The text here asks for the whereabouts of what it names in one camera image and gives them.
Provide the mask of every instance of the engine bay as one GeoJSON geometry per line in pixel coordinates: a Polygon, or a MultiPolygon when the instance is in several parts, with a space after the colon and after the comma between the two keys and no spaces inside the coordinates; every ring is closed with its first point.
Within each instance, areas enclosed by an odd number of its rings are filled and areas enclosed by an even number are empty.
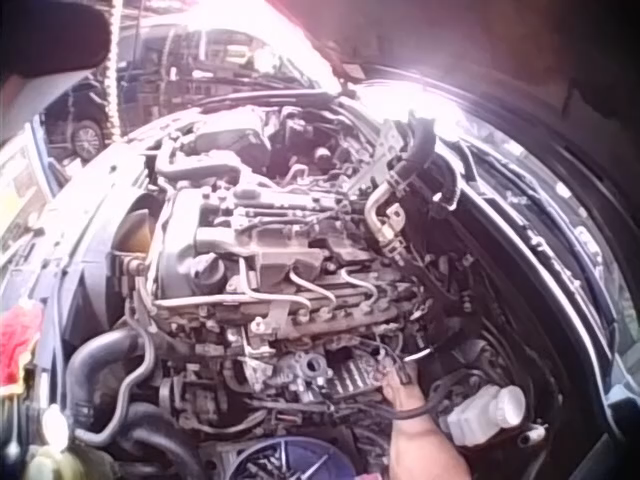
{"type": "Polygon", "coordinates": [[[556,380],[448,221],[455,148],[430,120],[382,129],[250,105],[145,154],[159,208],[121,222],[122,318],[68,365],[76,439],[125,478],[387,478],[393,421],[429,414],[481,478],[496,452],[526,468],[556,380]],[[388,406],[389,368],[424,408],[388,406]]]}

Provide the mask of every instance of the coolant reservoir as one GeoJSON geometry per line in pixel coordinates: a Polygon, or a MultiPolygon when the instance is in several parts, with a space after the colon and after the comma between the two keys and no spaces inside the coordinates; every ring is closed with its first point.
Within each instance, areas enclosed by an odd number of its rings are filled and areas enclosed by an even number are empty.
{"type": "Polygon", "coordinates": [[[456,407],[446,423],[456,445],[473,447],[503,428],[520,425],[525,410],[526,400],[519,387],[487,385],[456,407]]]}

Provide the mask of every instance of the car tire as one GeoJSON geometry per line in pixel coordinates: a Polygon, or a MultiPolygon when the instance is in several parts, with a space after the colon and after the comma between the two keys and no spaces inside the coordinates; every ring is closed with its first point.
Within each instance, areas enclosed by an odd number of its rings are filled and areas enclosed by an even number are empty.
{"type": "Polygon", "coordinates": [[[83,162],[93,160],[104,150],[102,128],[93,120],[82,120],[73,127],[71,146],[83,162]]]}

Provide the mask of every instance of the red rag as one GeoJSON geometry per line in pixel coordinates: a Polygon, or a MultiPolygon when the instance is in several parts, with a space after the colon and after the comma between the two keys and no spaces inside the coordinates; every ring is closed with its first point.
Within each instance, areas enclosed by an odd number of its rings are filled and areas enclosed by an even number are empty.
{"type": "Polygon", "coordinates": [[[0,316],[0,396],[22,393],[24,366],[40,337],[43,317],[42,305],[34,301],[0,316]]]}

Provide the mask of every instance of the red cloth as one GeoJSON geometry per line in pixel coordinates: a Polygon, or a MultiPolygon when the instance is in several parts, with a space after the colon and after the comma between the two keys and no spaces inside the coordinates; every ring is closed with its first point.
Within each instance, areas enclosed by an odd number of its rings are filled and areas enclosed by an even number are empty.
{"type": "Polygon", "coordinates": [[[0,396],[22,393],[22,375],[40,337],[43,308],[38,302],[16,305],[0,316],[0,396]]]}

